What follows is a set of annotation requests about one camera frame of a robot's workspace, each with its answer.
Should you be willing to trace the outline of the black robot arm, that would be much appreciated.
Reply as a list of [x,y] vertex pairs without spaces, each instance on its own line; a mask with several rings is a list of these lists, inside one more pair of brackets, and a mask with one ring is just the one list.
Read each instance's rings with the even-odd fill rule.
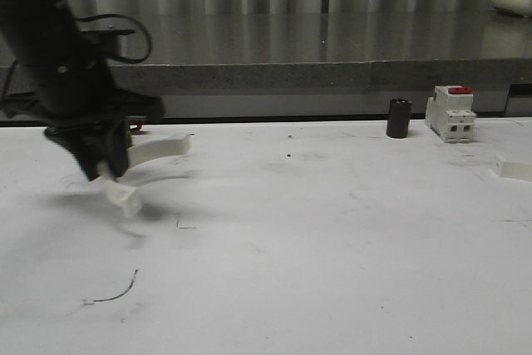
[[[67,0],[1,0],[1,33],[15,56],[1,109],[8,118],[43,123],[45,137],[68,150],[88,180],[99,177],[100,165],[121,177],[130,167],[129,122],[159,121],[164,106],[158,97],[120,89],[111,74],[110,59],[137,64],[147,58],[118,54],[116,38],[130,29],[83,32],[79,23]],[[10,93],[18,67],[31,89]]]

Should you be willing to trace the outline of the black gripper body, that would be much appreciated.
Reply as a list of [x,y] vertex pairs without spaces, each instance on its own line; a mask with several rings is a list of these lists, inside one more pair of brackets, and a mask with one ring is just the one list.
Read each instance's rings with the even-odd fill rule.
[[101,105],[91,106],[87,111],[68,111],[66,114],[48,111],[34,92],[9,95],[2,102],[2,109],[8,118],[29,116],[45,126],[59,128],[88,126],[103,121],[158,122],[165,114],[163,101],[159,97],[121,89],[112,93]]

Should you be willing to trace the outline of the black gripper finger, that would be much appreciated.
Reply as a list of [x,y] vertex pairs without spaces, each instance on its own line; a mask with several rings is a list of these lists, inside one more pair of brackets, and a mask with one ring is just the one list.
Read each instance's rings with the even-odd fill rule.
[[100,176],[97,166],[105,155],[103,132],[89,126],[49,126],[44,130],[44,136],[70,152],[89,181]]
[[106,125],[102,159],[115,178],[122,177],[130,166],[128,144],[129,126],[125,120],[111,121]]

